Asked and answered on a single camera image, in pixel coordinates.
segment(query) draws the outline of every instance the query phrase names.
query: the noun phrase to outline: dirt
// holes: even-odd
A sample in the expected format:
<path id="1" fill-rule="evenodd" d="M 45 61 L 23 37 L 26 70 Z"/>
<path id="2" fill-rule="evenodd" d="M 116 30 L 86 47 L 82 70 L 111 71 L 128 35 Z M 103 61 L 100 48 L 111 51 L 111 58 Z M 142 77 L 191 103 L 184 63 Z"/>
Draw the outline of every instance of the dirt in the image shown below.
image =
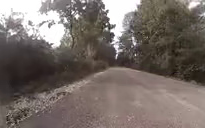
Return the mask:
<path id="1" fill-rule="evenodd" d="M 205 128 L 205 88 L 111 68 L 21 128 Z"/>

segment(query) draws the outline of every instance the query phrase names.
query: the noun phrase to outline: overcast sky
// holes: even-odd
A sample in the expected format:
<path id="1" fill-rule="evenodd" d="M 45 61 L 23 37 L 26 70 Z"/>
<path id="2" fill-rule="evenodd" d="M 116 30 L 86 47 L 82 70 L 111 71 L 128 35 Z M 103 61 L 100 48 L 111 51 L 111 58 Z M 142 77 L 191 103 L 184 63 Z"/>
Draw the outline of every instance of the overcast sky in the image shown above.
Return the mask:
<path id="1" fill-rule="evenodd" d="M 120 36 L 122 29 L 122 20 L 124 15 L 130 11 L 136 9 L 136 5 L 140 0 L 103 0 L 106 8 L 110 10 L 109 17 L 111 23 L 116 24 L 114 30 L 116 37 Z M 50 13 L 49 16 L 42 16 L 37 13 L 41 6 L 41 0 L 0 0 L 0 17 L 1 14 L 9 14 L 11 8 L 13 11 L 26 13 L 26 19 L 32 20 L 34 23 L 39 23 L 45 19 L 57 19 L 55 13 Z M 55 25 L 48 29 L 47 26 L 43 26 L 40 32 L 45 39 L 55 45 L 60 44 L 60 39 L 63 36 L 62 25 Z"/>

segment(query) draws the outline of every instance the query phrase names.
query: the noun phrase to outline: bush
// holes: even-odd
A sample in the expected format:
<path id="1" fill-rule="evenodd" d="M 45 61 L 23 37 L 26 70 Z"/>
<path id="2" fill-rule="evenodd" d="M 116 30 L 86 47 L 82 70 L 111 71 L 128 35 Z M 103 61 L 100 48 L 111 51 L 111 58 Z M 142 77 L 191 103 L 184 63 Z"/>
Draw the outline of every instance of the bush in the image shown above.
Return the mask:
<path id="1" fill-rule="evenodd" d="M 100 70 L 104 70 L 106 68 L 108 68 L 108 63 L 107 62 L 101 61 L 101 60 L 98 60 L 98 61 L 94 62 L 94 65 L 93 65 L 93 70 L 94 71 L 100 71 Z"/>

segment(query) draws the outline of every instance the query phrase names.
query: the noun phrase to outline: vegetation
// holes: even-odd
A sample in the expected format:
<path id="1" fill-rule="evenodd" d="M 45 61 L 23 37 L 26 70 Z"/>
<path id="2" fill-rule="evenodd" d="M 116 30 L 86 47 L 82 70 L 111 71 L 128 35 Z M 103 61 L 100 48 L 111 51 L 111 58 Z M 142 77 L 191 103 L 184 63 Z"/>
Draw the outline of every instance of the vegetation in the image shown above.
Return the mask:
<path id="1" fill-rule="evenodd" d="M 126 14 L 120 65 L 205 84 L 205 1 L 141 0 Z"/>
<path id="2" fill-rule="evenodd" d="M 75 0 L 70 3 L 46 1 L 41 12 L 57 11 L 64 25 L 61 45 L 52 48 L 31 21 L 25 26 L 22 13 L 11 12 L 0 22 L 0 92 L 25 92 L 35 80 L 48 82 L 48 76 L 61 74 L 63 81 L 107 68 L 115 63 L 116 51 L 111 44 L 115 25 L 110 24 L 108 10 L 101 0 Z M 56 24 L 44 21 L 38 26 Z"/>

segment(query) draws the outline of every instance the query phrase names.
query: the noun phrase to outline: tree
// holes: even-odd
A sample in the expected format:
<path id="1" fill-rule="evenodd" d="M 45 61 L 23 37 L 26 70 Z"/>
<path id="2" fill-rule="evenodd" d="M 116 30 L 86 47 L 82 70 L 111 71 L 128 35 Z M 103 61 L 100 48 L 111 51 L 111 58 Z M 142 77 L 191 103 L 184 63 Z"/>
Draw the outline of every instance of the tree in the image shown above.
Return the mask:
<path id="1" fill-rule="evenodd" d="M 101 0 L 74 0 L 71 4 L 55 1 L 51 4 L 54 6 L 50 9 L 60 14 L 61 22 L 69 30 L 71 48 L 83 51 L 81 55 L 94 58 L 99 43 L 113 41 L 114 33 L 111 30 L 115 26 L 109 23 L 108 10 Z"/>
<path id="2" fill-rule="evenodd" d="M 204 82 L 205 18 L 188 4 L 142 0 L 123 21 L 120 58 L 138 64 L 141 70 Z"/>

